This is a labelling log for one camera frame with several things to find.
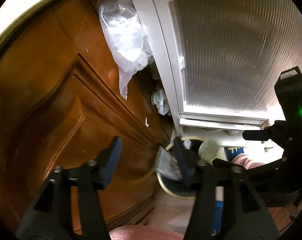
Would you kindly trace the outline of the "round trash bin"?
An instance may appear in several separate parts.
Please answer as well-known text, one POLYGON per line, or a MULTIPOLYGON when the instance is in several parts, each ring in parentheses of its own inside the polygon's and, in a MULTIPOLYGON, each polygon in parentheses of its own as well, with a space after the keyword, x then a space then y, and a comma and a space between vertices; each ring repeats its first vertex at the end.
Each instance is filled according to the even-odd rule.
MULTIPOLYGON (((182 137, 181 140, 183 145, 193 152, 198 152, 205 141, 201 137, 182 137)), ((217 158, 227 160, 223 147, 218 146, 217 158)), ((182 181, 178 162, 173 152, 173 142, 166 147, 159 147, 154 170, 160 186, 170 196, 183 200, 195 197, 194 185, 185 185, 182 181)))

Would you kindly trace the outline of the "blue plastic stool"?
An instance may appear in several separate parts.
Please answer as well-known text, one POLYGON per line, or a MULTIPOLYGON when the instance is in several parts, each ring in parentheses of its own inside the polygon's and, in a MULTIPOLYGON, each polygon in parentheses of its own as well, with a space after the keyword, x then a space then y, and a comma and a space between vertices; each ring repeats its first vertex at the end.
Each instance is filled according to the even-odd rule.
POLYGON ((228 161, 232 161, 237 155, 244 153, 241 147, 225 147, 224 150, 228 161))

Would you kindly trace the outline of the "pink fluffy slipper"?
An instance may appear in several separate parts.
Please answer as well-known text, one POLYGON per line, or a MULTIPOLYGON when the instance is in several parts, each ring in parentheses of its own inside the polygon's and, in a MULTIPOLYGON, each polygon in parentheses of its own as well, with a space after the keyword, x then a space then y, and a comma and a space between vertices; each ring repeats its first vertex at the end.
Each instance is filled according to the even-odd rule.
POLYGON ((184 235, 172 230, 152 228, 142 225, 125 225, 115 228, 109 232, 111 239, 141 239, 141 240, 161 240, 161 239, 184 239, 184 235))

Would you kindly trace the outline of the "white frosted glass door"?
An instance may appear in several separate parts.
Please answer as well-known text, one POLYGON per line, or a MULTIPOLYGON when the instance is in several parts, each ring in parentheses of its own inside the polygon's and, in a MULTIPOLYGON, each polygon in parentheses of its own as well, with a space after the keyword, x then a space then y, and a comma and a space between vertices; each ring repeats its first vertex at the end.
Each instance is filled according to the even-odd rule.
POLYGON ((283 118, 280 73, 302 72, 293 0, 133 0, 176 130, 245 129, 283 118))

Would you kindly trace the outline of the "brown wooden cabinet door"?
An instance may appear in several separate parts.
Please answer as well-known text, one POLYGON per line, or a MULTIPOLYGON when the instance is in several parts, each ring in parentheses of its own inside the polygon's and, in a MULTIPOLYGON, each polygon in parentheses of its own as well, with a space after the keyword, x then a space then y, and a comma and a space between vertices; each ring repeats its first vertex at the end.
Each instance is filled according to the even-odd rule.
POLYGON ((60 0, 36 14, 0 59, 0 218, 15 231, 56 166, 74 168, 122 138, 114 178, 99 193, 108 228, 135 224, 155 197, 153 165, 169 129, 138 72, 123 98, 95 9, 60 0))

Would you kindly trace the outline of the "white blue crumpled item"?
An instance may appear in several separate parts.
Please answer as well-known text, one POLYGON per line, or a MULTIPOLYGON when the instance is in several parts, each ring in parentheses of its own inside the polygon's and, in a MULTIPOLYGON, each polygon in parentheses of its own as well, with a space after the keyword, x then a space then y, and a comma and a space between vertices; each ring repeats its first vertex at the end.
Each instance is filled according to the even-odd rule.
POLYGON ((159 114, 171 115, 167 96, 163 88, 157 88, 152 92, 151 103, 157 108, 159 114))

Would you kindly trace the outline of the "clear plastic bag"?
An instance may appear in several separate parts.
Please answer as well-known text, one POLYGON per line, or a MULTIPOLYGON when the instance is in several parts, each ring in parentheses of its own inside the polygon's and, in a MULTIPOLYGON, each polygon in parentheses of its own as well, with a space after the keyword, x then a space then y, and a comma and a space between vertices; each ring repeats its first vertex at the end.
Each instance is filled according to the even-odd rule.
POLYGON ((127 99, 131 78, 154 61, 147 34, 132 0, 98 0, 96 10, 118 66, 120 95, 127 99))

